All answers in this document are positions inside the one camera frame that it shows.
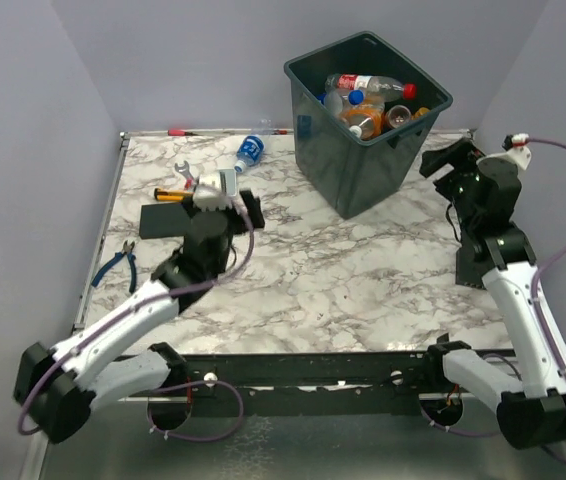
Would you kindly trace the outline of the blue label bottle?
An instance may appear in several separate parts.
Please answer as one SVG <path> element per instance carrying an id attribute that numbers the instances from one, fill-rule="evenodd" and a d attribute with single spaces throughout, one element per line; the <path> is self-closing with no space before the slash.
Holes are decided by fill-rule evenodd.
<path id="1" fill-rule="evenodd" d="M 236 153 L 234 170 L 244 173 L 254 167 L 261 160 L 264 151 L 264 142 L 257 135 L 248 135 L 244 138 Z"/>

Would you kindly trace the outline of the red cap bottle small label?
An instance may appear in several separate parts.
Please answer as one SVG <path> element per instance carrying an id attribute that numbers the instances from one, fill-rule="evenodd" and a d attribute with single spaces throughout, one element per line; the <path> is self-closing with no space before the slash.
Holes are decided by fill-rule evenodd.
<path id="1" fill-rule="evenodd" d="M 401 104 L 397 104 L 389 108 L 383 116 L 384 126 L 388 130 L 400 128 L 412 120 L 412 112 L 410 109 Z"/>

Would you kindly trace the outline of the large orange label bottle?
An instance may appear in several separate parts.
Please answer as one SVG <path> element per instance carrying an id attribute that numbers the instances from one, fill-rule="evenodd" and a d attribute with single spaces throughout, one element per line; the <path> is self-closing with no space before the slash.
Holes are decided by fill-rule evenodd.
<path id="1" fill-rule="evenodd" d="M 340 115 L 340 121 L 359 140 L 368 141 L 383 131 L 383 103 L 362 103 L 351 107 Z"/>

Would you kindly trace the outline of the red label water bottle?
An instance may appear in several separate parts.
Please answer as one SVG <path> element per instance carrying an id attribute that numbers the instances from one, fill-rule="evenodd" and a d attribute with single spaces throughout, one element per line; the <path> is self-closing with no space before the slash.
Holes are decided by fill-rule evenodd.
<path id="1" fill-rule="evenodd" d="M 413 100 L 417 96 L 415 84 L 401 83 L 387 76 L 335 73 L 326 78 L 325 88 L 362 90 L 368 95 L 380 96 L 386 102 L 400 99 Z"/>

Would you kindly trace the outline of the pepsi bottle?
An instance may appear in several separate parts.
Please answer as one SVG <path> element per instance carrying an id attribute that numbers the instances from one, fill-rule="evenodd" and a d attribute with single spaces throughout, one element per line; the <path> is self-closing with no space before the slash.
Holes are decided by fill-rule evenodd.
<path id="1" fill-rule="evenodd" d="M 333 89 L 320 94 L 318 100 L 334 116 L 339 116 L 365 99 L 362 90 Z"/>

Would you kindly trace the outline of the orange juice bottle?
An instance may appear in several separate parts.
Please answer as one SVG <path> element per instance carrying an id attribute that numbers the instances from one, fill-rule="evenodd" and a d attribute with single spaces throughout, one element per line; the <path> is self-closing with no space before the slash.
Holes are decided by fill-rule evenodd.
<path id="1" fill-rule="evenodd" d="M 412 115 L 412 119 L 416 120 L 424 115 L 427 115 L 430 112 L 430 109 L 427 107 L 421 107 L 417 111 L 415 111 Z"/>

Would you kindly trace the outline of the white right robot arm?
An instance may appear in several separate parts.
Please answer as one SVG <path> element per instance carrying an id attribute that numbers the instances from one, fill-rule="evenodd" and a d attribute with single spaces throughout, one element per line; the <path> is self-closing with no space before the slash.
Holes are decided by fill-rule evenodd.
<path id="1" fill-rule="evenodd" d="M 427 350 L 422 378 L 435 391 L 459 386 L 473 394 L 516 449 L 566 441 L 566 343 L 541 287 L 543 266 L 512 220 L 532 158 L 529 142 L 525 134 L 509 136 L 503 152 L 486 155 L 462 139 L 425 152 L 420 167 L 425 178 L 451 168 L 434 186 L 459 223 L 456 282 L 490 294 L 520 372 L 507 375 L 463 342 L 438 342 Z"/>

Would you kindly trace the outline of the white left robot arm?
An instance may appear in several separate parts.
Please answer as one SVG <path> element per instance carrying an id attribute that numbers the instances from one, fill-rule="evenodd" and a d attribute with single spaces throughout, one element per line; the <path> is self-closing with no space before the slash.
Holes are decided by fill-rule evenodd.
<path id="1" fill-rule="evenodd" d="M 30 345 L 20 359 L 13 398 L 21 411 L 17 431 L 42 432 L 58 444 L 78 432 L 91 414 L 120 399 L 140 394 L 190 394 L 218 379 L 192 377 L 186 361 L 165 343 L 124 358 L 137 340 L 175 319 L 214 287 L 230 282 L 247 263 L 227 265 L 233 238 L 265 225 L 261 201 L 249 189 L 238 198 L 211 193 L 217 207 L 192 204 L 183 244 L 164 260 L 123 304 L 90 327 L 52 347 Z"/>

